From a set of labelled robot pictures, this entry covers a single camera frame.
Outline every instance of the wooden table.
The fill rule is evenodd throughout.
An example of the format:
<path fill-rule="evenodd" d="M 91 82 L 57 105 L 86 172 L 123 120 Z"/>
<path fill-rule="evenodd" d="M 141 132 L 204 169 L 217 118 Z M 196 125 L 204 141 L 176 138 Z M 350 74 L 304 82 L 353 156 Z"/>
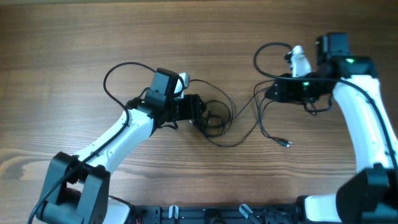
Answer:
<path fill-rule="evenodd" d="M 315 38 L 349 33 L 351 50 L 377 65 L 382 95 L 398 127 L 397 4 L 393 1 L 137 2 L 0 8 L 0 223 L 23 223 L 39 199 L 49 160 L 89 145 L 120 116 L 102 89 L 105 73 L 134 61 L 187 72 L 224 90 L 240 109 L 266 77 L 252 56 L 272 41 L 300 44 L 315 69 Z M 261 67 L 288 71 L 286 50 L 266 50 Z M 153 74 L 123 67 L 109 90 L 123 102 Z M 192 83 L 188 93 L 223 100 Z M 220 143 L 241 139 L 255 106 Z M 242 145 L 218 148 L 188 121 L 160 129 L 112 176 L 110 194 L 136 205 L 293 202 L 333 193 L 354 174 L 355 156 L 338 106 L 316 117 L 301 106 L 271 104 L 265 126 L 294 142 L 280 147 L 256 129 Z"/>

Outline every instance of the green led light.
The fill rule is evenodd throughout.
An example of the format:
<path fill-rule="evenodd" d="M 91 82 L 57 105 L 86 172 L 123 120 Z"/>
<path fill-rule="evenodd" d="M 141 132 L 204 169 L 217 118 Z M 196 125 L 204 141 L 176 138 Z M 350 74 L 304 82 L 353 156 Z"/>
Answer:
<path fill-rule="evenodd" d="M 346 58 L 346 61 L 347 61 L 348 63 L 354 63 L 354 62 L 355 62 L 355 60 L 352 59 L 352 58 Z"/>

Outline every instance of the cable connector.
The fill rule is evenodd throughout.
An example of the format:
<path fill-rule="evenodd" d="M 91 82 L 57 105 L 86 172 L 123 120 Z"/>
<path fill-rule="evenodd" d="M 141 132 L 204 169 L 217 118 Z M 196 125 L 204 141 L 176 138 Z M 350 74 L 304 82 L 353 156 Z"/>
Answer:
<path fill-rule="evenodd" d="M 293 144 L 291 141 L 286 140 L 286 139 L 280 139 L 282 142 L 286 143 L 286 144 Z"/>
<path fill-rule="evenodd" d="M 288 141 L 286 139 L 280 139 L 278 140 L 278 143 L 284 147 L 290 147 L 290 145 L 293 144 L 291 141 Z"/>

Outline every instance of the black cable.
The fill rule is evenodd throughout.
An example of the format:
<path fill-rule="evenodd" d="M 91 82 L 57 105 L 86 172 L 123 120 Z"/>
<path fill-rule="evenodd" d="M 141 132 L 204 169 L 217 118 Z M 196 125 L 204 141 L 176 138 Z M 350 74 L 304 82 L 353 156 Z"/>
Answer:
<path fill-rule="evenodd" d="M 230 98 L 223 90 L 221 90 L 220 88 L 214 86 L 213 84 L 211 84 L 211 83 L 209 83 L 209 82 L 207 82 L 207 81 L 199 80 L 199 79 L 194 79 L 194 80 L 191 80 L 191 82 L 203 82 L 203 83 L 206 83 L 207 85 L 209 85 L 209 86 L 215 88 L 216 90 L 218 90 L 219 92 L 221 92 L 221 93 L 227 98 L 227 100 L 229 101 L 229 105 L 231 106 L 231 119 L 229 119 L 229 121 L 227 121 L 227 123 L 229 123 L 229 125 L 228 125 L 228 127 L 226 128 L 226 130 L 224 130 L 224 132 L 220 133 L 217 137 L 224 135 L 224 134 L 227 133 L 227 132 L 229 131 L 229 129 L 231 128 L 232 122 L 233 122 L 233 117 L 234 117 L 234 106 L 233 106 L 233 102 L 232 102 L 231 98 Z"/>
<path fill-rule="evenodd" d="M 268 102 L 268 103 L 264 106 L 264 108 L 262 109 L 262 112 L 261 112 L 261 105 L 262 105 L 262 102 L 264 102 L 265 99 L 266 99 L 266 97 L 264 97 L 264 98 L 261 100 L 260 105 L 259 105 L 259 109 L 258 109 L 258 111 L 257 111 L 257 112 L 258 112 L 258 118 L 259 118 L 259 126 L 260 126 L 261 131 L 264 132 L 263 134 L 265 134 L 265 135 L 267 136 L 267 138 L 270 138 L 270 139 L 278 139 L 278 138 L 276 138 L 276 137 L 272 137 L 272 136 L 266 131 L 264 125 L 262 124 L 262 118 L 263 118 L 263 116 L 264 116 L 264 112 L 265 112 L 267 106 L 268 106 L 270 103 L 274 102 L 273 100 L 271 100 L 270 102 Z"/>
<path fill-rule="evenodd" d="M 109 74 L 111 74 L 113 72 L 113 70 L 123 66 L 123 65 L 139 65 L 142 66 L 144 68 L 148 68 L 149 70 L 151 70 L 152 72 L 155 72 L 155 70 L 153 68 L 148 67 L 147 65 L 141 64 L 141 63 L 137 63 L 137 62 L 124 62 L 124 63 L 120 63 L 119 65 L 114 66 L 110 71 L 107 72 L 107 74 L 104 77 L 104 82 L 103 82 L 103 87 L 104 87 L 104 91 L 105 93 L 115 102 L 118 103 L 118 105 L 120 105 L 125 114 L 126 114 L 126 122 L 123 124 L 122 128 L 116 133 L 114 134 L 110 139 L 108 139 L 102 146 L 100 146 L 97 150 L 95 150 L 93 153 L 91 153 L 86 159 L 82 160 L 81 162 L 79 162 L 73 169 L 69 170 L 63 177 L 61 177 L 59 180 L 56 181 L 56 183 L 53 184 L 53 186 L 51 186 L 51 188 L 43 195 L 43 197 L 37 202 L 36 206 L 33 208 L 32 212 L 29 215 L 29 219 L 27 221 L 28 224 L 31 224 L 33 222 L 34 216 L 37 213 L 38 209 L 43 205 L 43 203 L 45 202 L 45 200 L 50 196 L 50 194 L 62 183 L 64 183 L 65 181 L 67 181 L 67 179 L 69 177 L 71 177 L 79 168 L 81 168 L 83 165 L 86 164 L 86 162 L 88 162 L 90 159 L 92 159 L 93 157 L 95 157 L 99 152 L 101 152 L 101 150 L 103 150 L 109 143 L 111 143 L 113 140 L 115 140 L 123 131 L 124 129 L 129 125 L 129 121 L 130 121 L 130 114 L 129 111 L 127 110 L 127 108 L 125 107 L 124 104 L 122 104 L 118 99 L 116 99 L 106 88 L 106 81 L 108 79 Z"/>
<path fill-rule="evenodd" d="M 324 112 L 324 111 L 330 111 L 333 108 L 333 95 L 329 96 L 329 100 L 328 100 L 329 106 L 328 106 L 328 108 L 323 108 L 323 109 L 317 110 L 317 108 L 315 107 L 315 105 L 313 103 L 309 103 L 311 105 L 312 109 L 308 109 L 308 107 L 307 107 L 308 103 L 309 102 L 305 101 L 304 104 L 303 104 L 305 111 L 309 112 L 311 115 L 316 116 L 317 113 Z"/>
<path fill-rule="evenodd" d="M 203 80 L 191 80 L 191 82 L 192 82 L 192 81 L 194 81 L 194 82 L 195 82 L 195 81 L 199 81 L 199 82 L 206 83 L 206 84 L 212 86 L 213 88 L 215 88 L 216 90 L 222 92 L 222 94 L 224 94 L 224 96 L 228 99 L 228 101 L 229 101 L 229 103 L 230 103 L 230 105 L 231 105 L 231 108 L 232 108 L 232 110 L 233 110 L 233 101 L 232 101 L 231 98 L 230 98 L 226 93 L 224 93 L 221 89 L 219 89 L 218 87 L 212 85 L 211 83 L 208 83 L 208 82 L 203 81 Z M 271 81 L 273 81 L 273 80 L 263 81 L 263 82 L 260 82 L 259 84 L 266 83 L 266 82 L 271 82 Z M 235 146 L 241 144 L 241 143 L 253 132 L 254 128 L 257 126 L 258 121 L 256 121 L 256 123 L 255 123 L 254 126 L 249 130 L 249 132 L 246 133 L 246 135 L 245 135 L 239 142 L 237 142 L 237 143 L 235 143 L 235 144 L 231 144 L 231 145 L 218 144 L 217 142 L 214 142 L 214 141 L 211 140 L 210 138 L 216 138 L 216 137 L 220 137 L 220 136 L 226 134 L 226 133 L 229 131 L 229 128 L 231 127 L 231 122 L 232 122 L 232 120 L 236 119 L 236 118 L 243 112 L 243 110 L 247 107 L 247 105 L 250 104 L 250 102 L 251 102 L 253 99 L 255 99 L 255 97 L 256 97 L 257 94 L 259 94 L 259 93 L 261 93 L 261 92 L 263 92 L 263 91 L 266 91 L 268 88 L 269 88 L 269 87 L 263 88 L 263 89 L 259 90 L 257 93 L 254 93 L 253 96 L 248 100 L 248 102 L 246 102 L 246 104 L 241 108 L 241 110 L 240 110 L 235 116 L 234 116 L 233 112 L 231 112 L 231 110 L 229 109 L 228 105 L 226 105 L 226 104 L 223 103 L 222 101 L 219 101 L 219 100 L 207 101 L 205 104 L 208 104 L 208 103 L 219 103 L 219 104 L 223 105 L 224 107 L 226 107 L 226 109 L 228 110 L 228 120 L 227 120 L 227 121 L 224 121 L 224 119 L 223 119 L 220 115 L 212 114 L 212 113 L 209 111 L 207 117 L 202 118 L 202 119 L 199 120 L 199 121 L 196 121 L 196 123 L 199 124 L 199 130 L 203 133 L 203 135 L 205 136 L 206 140 L 208 140 L 209 142 L 211 142 L 212 144 L 214 144 L 214 145 L 216 145 L 216 146 L 218 146 L 218 147 L 235 147 Z M 210 125 L 210 124 L 208 124 L 210 118 L 217 118 L 217 119 L 219 119 L 219 120 L 221 121 L 221 123 L 220 123 L 220 124 L 217 124 L 217 125 Z M 209 133 L 207 133 L 207 131 L 206 131 L 207 129 L 214 129 L 214 128 L 222 128 L 222 130 L 221 130 L 220 133 L 218 133 L 218 134 L 209 134 Z"/>
<path fill-rule="evenodd" d="M 157 127 L 157 129 L 162 129 L 162 128 L 171 128 L 171 129 L 177 130 L 178 126 L 176 127 L 176 126 L 172 126 L 172 125 L 169 125 L 169 124 L 165 124 L 163 126 Z"/>
<path fill-rule="evenodd" d="M 262 102 L 266 99 L 266 97 L 264 96 L 264 98 L 262 99 L 260 105 L 258 105 L 258 103 L 257 103 L 257 98 L 255 97 L 255 95 L 256 95 L 256 88 L 257 88 L 257 86 L 263 84 L 264 82 L 269 82 L 269 81 L 273 81 L 273 80 L 266 80 L 266 81 L 260 82 L 260 83 L 258 83 L 258 84 L 253 88 L 253 97 L 254 97 L 254 101 L 256 102 L 256 108 L 257 108 L 257 122 L 258 122 L 259 124 L 262 123 L 262 117 L 261 117 L 261 114 L 260 114 L 261 104 L 262 104 Z M 272 139 L 272 136 L 271 136 L 270 134 L 268 134 L 267 131 L 266 131 L 265 129 L 263 129 L 263 127 L 262 127 L 261 125 L 260 125 L 260 130 L 261 130 L 261 134 L 262 134 L 264 137 Z"/>
<path fill-rule="evenodd" d="M 279 43 L 279 44 L 282 44 L 282 45 L 284 45 L 286 47 L 289 46 L 289 44 L 285 44 L 285 43 Z M 275 78 L 275 79 L 279 79 L 279 80 L 289 80 L 289 81 L 295 81 L 295 82 L 332 82 L 332 83 L 340 82 L 340 83 L 344 83 L 346 85 L 349 85 L 349 86 L 353 87 L 355 90 L 358 90 L 360 93 L 362 93 L 365 96 L 365 98 L 368 100 L 368 103 L 370 103 L 370 105 L 373 107 L 373 109 L 374 109 L 374 111 L 376 113 L 376 116 L 377 116 L 377 118 L 378 118 L 378 120 L 380 122 L 382 131 L 383 131 L 386 143 L 387 143 L 389 155 L 390 155 L 390 158 L 391 158 L 391 161 L 392 161 L 392 166 L 395 169 L 396 179 L 397 179 L 397 182 L 398 182 L 398 164 L 397 164 L 397 160 L 395 158 L 395 154 L 396 153 L 395 153 L 395 151 L 392 148 L 392 143 L 391 143 L 391 139 L 390 139 L 389 133 L 387 131 L 387 126 L 386 126 L 386 124 L 385 124 L 385 122 L 384 122 L 384 120 L 383 120 L 383 118 L 381 116 L 379 108 L 377 107 L 377 105 L 374 102 L 374 100 L 369 96 L 369 94 L 366 93 L 366 91 L 364 91 L 361 87 L 355 85 L 354 83 L 351 83 L 349 81 L 342 80 L 342 79 L 335 79 L 335 78 L 300 78 L 300 77 L 289 78 L 289 77 L 279 77 L 279 76 L 276 76 L 276 75 L 271 75 L 269 73 L 266 73 L 266 72 L 262 71 L 258 67 L 258 65 L 257 65 L 257 56 L 259 55 L 259 53 L 261 52 L 262 49 L 264 49 L 264 48 L 266 48 L 266 47 L 268 47 L 270 45 L 274 45 L 274 43 L 269 43 L 269 44 L 265 44 L 265 45 L 261 46 L 256 51 L 256 53 L 254 54 L 254 58 L 253 58 L 254 68 L 256 68 L 256 70 L 259 73 L 261 73 L 261 74 L 263 74 L 263 75 L 265 75 L 265 76 L 267 76 L 269 78 Z"/>
<path fill-rule="evenodd" d="M 144 95 L 144 93 L 149 89 L 150 89 L 149 87 L 145 87 L 144 90 L 141 92 L 141 94 L 138 96 L 138 98 L 141 98 Z"/>

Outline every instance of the wood grain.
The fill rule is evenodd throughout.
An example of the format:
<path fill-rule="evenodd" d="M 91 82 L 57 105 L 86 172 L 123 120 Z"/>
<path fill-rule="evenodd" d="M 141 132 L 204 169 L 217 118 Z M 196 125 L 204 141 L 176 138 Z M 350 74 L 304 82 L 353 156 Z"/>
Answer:
<path fill-rule="evenodd" d="M 315 65 L 317 36 L 349 33 L 351 50 L 371 56 L 393 127 L 398 127 L 397 3 L 394 1 L 135 2 L 0 7 L 0 223 L 23 223 L 39 199 L 49 160 L 93 142 L 121 109 L 103 92 L 117 63 L 188 72 L 224 90 L 241 108 L 266 80 L 252 56 L 267 42 L 304 47 Z M 287 71 L 285 49 L 270 48 L 261 67 Z M 152 74 L 123 67 L 109 90 L 123 102 L 150 85 Z M 189 93 L 225 100 L 201 83 Z M 254 124 L 251 104 L 218 139 L 232 143 Z M 294 142 L 283 148 L 255 130 L 244 144 L 218 148 L 188 122 L 161 129 L 115 172 L 110 194 L 136 205 L 260 204 L 334 192 L 355 170 L 345 121 L 336 106 L 313 117 L 295 105 L 270 105 L 270 133 Z"/>
<path fill-rule="evenodd" d="M 70 3 L 100 3 L 100 2 L 164 2 L 170 0 L 0 0 L 0 5 L 17 4 L 70 4 Z M 173 1 L 191 1 L 191 0 L 173 0 Z"/>

